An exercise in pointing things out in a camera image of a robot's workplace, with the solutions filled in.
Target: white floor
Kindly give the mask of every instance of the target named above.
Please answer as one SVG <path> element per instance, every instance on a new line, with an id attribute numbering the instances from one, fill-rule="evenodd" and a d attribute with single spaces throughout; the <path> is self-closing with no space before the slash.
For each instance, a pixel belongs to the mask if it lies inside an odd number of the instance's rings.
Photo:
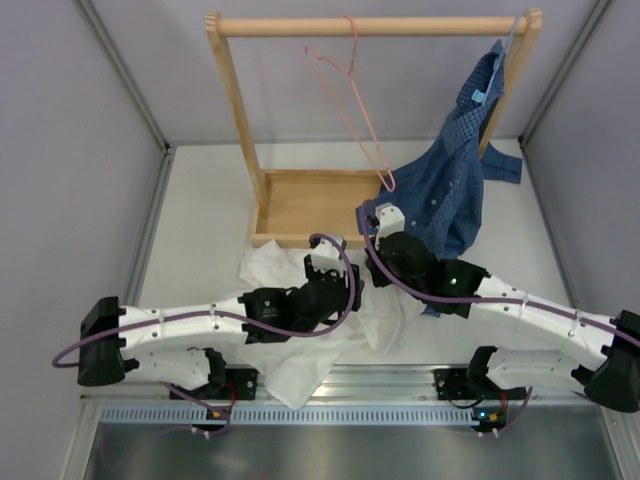
<path id="1" fill-rule="evenodd" d="M 498 150 L 520 156 L 516 140 Z M 430 142 L 384 142 L 392 167 L 411 162 Z M 368 168 L 353 143 L 265 144 L 264 168 Z M 185 146 L 176 152 L 140 304 L 169 307 L 205 303 L 246 290 L 238 280 L 249 247 L 253 192 L 240 147 Z M 522 184 L 485 182 L 483 226 L 462 257 L 530 293 L 567 298 L 526 169 Z M 457 317 L 422 316 L 409 325 L 400 348 L 386 356 L 350 352 L 342 364 L 461 364 L 476 347 L 536 348 L 539 344 L 497 327 Z"/>

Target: white cloth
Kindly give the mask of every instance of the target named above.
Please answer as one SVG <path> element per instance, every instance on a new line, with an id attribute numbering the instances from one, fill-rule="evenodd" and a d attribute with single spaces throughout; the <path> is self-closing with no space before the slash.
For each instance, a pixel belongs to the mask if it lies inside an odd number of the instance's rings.
<path id="1" fill-rule="evenodd" d="M 240 278 L 253 287 L 300 287 L 306 281 L 304 257 L 309 250 L 283 250 L 275 241 L 245 255 Z M 374 289 L 364 265 L 364 252 L 349 252 L 365 281 L 362 303 L 342 326 L 328 335 L 291 338 L 283 343 L 242 345 L 237 354 L 265 377 L 267 391 L 290 408 L 302 407 L 346 351 L 373 348 L 386 353 L 401 337 L 406 323 L 424 305 L 395 287 Z M 318 330 L 327 328 L 320 325 Z"/>

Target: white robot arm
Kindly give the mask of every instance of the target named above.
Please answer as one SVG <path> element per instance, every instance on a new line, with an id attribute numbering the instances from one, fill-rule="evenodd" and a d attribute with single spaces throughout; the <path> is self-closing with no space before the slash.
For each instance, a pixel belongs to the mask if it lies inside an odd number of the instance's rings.
<path id="1" fill-rule="evenodd" d="M 168 309 L 123 307 L 117 297 L 101 299 L 82 322 L 80 343 L 86 344 L 79 348 L 78 383 L 104 386 L 126 378 L 188 391 L 224 385 L 220 351 L 316 336 L 312 332 L 321 323 L 332 325 L 332 317 L 359 309 L 363 285 L 358 267 L 342 258 L 345 243 L 335 236 L 313 242 L 305 257 L 308 281 L 300 288 L 258 288 L 216 303 Z M 85 341 L 114 330 L 98 341 Z"/>
<path id="2" fill-rule="evenodd" d="M 366 262 L 376 287 L 396 284 L 437 312 L 500 325 L 548 346 L 480 347 L 469 362 L 469 381 L 500 390 L 566 389 L 614 410 L 638 411 L 640 350 L 622 337 L 640 339 L 640 316 L 623 311 L 612 319 L 576 311 L 529 295 L 482 267 L 440 261 L 404 232 L 404 216 L 391 204 L 377 207 L 369 223 L 378 228 L 373 240 L 367 237 Z"/>

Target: white wall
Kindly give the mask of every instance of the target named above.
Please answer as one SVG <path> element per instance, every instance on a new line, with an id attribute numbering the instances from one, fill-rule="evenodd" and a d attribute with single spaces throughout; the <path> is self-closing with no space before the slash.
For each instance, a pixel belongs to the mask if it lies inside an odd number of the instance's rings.
<path id="1" fill-rule="evenodd" d="M 50 479 L 78 408 L 57 351 L 121 294 L 159 150 L 69 0 L 0 2 L 0 478 Z"/>
<path id="2" fill-rule="evenodd" d="M 640 313 L 640 3 L 614 2 L 527 148 L 584 308 Z"/>
<path id="3" fill-rule="evenodd" d="M 204 31 L 208 11 L 227 17 L 516 15 L 541 7 L 544 26 L 497 135 L 522 133 L 595 0 L 93 0 L 170 141 L 235 140 Z M 342 120 L 305 62 L 307 42 L 347 61 L 350 39 L 233 39 L 254 134 L 263 139 L 347 138 Z M 458 90 L 494 39 L 366 38 L 357 72 L 383 137 L 433 137 Z M 329 72 L 354 107 L 350 86 Z"/>

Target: wooden clothes rack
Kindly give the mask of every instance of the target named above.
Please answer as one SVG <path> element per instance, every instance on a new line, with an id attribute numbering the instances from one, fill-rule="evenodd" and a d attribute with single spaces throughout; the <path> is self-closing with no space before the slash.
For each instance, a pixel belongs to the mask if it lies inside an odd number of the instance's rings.
<path id="1" fill-rule="evenodd" d="M 515 17 L 387 17 L 355 18 L 358 35 L 371 36 L 507 36 Z M 480 141 L 489 139 L 542 27 L 542 11 L 528 9 L 520 18 L 504 60 L 504 95 L 498 101 Z M 228 38 L 233 37 L 346 37 L 353 30 L 346 18 L 223 19 L 206 16 L 206 30 L 218 64 L 240 138 L 256 208 L 251 243 L 276 240 L 281 247 L 306 248 L 311 233 L 342 235 L 350 248 L 362 248 L 355 208 L 375 198 L 380 179 L 370 170 L 263 170 L 242 100 Z"/>

